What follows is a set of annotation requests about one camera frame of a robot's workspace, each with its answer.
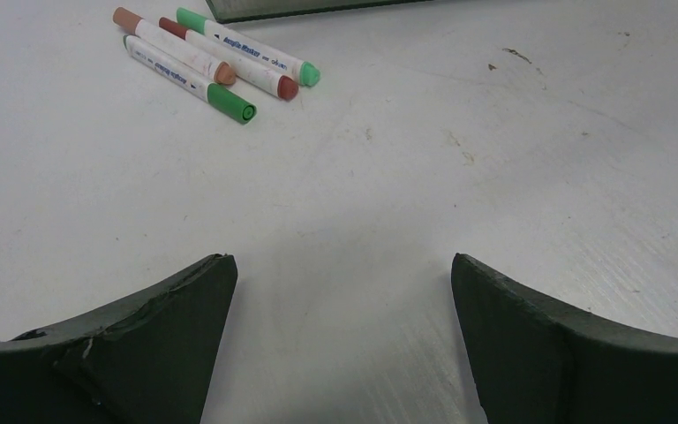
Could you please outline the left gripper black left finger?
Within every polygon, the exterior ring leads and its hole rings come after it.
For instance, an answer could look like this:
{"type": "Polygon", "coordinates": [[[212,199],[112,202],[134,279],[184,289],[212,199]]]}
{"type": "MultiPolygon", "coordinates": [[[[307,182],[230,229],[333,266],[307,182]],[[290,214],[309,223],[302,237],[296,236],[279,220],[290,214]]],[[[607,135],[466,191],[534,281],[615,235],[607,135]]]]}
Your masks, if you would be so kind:
{"type": "Polygon", "coordinates": [[[237,283],[212,254],[102,307],[0,341],[0,423],[198,423],[237,283]]]}

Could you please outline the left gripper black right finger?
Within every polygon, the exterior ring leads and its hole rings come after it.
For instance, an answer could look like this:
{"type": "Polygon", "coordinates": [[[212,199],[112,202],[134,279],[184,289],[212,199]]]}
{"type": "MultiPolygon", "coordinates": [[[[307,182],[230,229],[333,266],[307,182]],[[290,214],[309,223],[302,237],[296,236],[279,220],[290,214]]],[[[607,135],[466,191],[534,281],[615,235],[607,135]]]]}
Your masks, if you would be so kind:
{"type": "Polygon", "coordinates": [[[535,291],[467,254],[451,288],[492,423],[678,423],[678,337],[535,291]]]}

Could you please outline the dark green cap marker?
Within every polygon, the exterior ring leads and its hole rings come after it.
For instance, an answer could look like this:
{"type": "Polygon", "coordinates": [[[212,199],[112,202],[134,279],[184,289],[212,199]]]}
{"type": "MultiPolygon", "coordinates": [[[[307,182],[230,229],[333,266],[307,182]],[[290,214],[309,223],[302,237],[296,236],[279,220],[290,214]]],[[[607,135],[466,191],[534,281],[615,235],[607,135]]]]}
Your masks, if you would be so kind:
{"type": "Polygon", "coordinates": [[[208,80],[138,36],[125,35],[123,45],[130,57],[238,123],[247,124],[256,116],[255,105],[230,92],[228,88],[208,80]]]}

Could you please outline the brown marker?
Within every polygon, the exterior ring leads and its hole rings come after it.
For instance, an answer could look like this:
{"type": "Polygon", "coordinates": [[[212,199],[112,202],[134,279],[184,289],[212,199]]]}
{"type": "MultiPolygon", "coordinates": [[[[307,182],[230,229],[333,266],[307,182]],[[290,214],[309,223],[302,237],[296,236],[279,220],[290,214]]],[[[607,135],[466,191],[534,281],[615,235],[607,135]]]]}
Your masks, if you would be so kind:
{"type": "Polygon", "coordinates": [[[158,25],[160,28],[186,40],[191,45],[226,62],[240,79],[249,82],[274,97],[284,101],[291,101],[298,95],[299,86],[292,78],[246,58],[238,54],[234,49],[212,41],[206,36],[186,28],[171,19],[162,17],[158,20],[158,25]]]}

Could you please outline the tan cap marker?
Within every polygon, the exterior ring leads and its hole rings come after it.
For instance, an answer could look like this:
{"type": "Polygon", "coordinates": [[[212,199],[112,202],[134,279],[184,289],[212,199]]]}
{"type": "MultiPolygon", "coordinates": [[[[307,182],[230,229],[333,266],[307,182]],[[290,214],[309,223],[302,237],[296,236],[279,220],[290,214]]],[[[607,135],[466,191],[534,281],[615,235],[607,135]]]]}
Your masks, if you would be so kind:
{"type": "Polygon", "coordinates": [[[237,80],[236,72],[228,63],[191,45],[124,7],[116,8],[112,20],[128,33],[138,36],[141,40],[148,42],[217,84],[231,86],[237,80]]]}

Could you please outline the clear grey drawer box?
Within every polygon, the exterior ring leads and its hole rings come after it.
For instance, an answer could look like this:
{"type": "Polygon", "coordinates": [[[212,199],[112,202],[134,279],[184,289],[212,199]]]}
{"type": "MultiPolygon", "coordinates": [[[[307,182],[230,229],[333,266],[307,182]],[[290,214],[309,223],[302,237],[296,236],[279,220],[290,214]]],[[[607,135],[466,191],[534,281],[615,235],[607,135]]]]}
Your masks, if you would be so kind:
{"type": "Polygon", "coordinates": [[[418,0],[206,0],[219,23],[285,18],[306,14],[363,9],[418,0]]]}

